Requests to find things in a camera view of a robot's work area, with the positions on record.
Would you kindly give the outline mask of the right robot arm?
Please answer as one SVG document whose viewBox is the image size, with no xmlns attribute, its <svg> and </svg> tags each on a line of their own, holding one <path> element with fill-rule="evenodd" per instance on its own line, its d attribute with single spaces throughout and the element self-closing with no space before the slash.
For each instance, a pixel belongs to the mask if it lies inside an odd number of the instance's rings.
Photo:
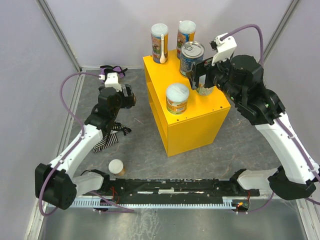
<svg viewBox="0 0 320 240">
<path fill-rule="evenodd" d="M 309 198 L 320 180 L 320 166 L 295 134 L 278 95 L 263 83 L 263 67 L 249 55 L 211 61 L 208 58 L 192 63 L 186 74 L 192 89 L 204 78 L 206 88 L 216 87 L 223 92 L 264 136 L 281 163 L 269 170 L 241 170 L 239 185 L 245 190 L 272 190 L 284 200 Z"/>
</svg>

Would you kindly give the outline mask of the clear jar orange contents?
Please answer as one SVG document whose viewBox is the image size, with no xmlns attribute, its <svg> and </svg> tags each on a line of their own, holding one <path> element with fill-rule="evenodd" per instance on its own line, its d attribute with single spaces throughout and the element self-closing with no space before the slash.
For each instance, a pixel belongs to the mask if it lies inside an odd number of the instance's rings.
<svg viewBox="0 0 320 240">
<path fill-rule="evenodd" d="M 124 163 L 120 159 L 113 159 L 108 164 L 108 170 L 115 176 L 123 176 L 126 173 Z"/>
</svg>

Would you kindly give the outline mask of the blue yellow tin can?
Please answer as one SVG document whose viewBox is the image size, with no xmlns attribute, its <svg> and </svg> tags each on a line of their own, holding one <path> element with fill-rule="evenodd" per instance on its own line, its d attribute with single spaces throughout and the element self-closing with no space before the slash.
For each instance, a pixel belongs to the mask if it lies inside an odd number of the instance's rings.
<svg viewBox="0 0 320 240">
<path fill-rule="evenodd" d="M 186 77 L 192 69 L 193 62 L 202 61 L 205 53 L 204 46 L 198 41 L 185 42 L 180 50 L 180 73 Z"/>
</svg>

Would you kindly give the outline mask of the wide yellow label can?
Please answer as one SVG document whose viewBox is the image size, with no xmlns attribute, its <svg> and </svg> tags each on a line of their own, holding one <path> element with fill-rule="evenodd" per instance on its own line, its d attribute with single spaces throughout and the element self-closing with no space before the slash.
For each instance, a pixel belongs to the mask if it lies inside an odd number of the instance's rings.
<svg viewBox="0 0 320 240">
<path fill-rule="evenodd" d="M 190 91 L 182 83 L 173 83 L 166 89 L 166 108 L 173 115 L 181 115 L 187 110 Z"/>
</svg>

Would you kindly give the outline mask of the tall porridge can with spoon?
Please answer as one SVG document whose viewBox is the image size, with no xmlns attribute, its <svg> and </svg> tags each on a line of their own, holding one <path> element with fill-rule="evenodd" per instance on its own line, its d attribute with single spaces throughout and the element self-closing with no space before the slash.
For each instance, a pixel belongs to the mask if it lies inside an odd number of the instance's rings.
<svg viewBox="0 0 320 240">
<path fill-rule="evenodd" d="M 158 64 L 168 60 L 169 29 L 164 23 L 156 23 L 151 27 L 152 59 Z"/>
</svg>

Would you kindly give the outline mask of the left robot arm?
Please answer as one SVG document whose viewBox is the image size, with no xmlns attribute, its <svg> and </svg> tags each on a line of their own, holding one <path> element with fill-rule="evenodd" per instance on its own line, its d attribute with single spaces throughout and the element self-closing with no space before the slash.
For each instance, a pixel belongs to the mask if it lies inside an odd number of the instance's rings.
<svg viewBox="0 0 320 240">
<path fill-rule="evenodd" d="M 35 168 L 35 196 L 59 209 L 68 209 L 75 198 L 99 190 L 108 184 L 106 173 L 94 170 L 82 176 L 74 174 L 88 153 L 107 139 L 116 125 L 120 109 L 130 109 L 136 97 L 130 84 L 99 87 L 97 104 L 84 122 L 78 136 L 49 164 Z"/>
</svg>

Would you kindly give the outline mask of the yellow cabinet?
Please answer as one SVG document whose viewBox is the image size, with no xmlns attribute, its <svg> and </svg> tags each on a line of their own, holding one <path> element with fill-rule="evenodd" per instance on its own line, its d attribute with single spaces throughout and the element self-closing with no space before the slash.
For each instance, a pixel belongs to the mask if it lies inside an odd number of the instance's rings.
<svg viewBox="0 0 320 240">
<path fill-rule="evenodd" d="M 154 62 L 150 55 L 143 57 L 143 63 L 148 102 L 167 156 L 211 144 L 231 108 L 225 95 L 217 88 L 207 96 L 190 90 L 186 111 L 172 114 L 166 106 L 168 86 L 174 83 L 190 86 L 179 72 L 177 51 L 170 50 L 164 64 Z"/>
</svg>

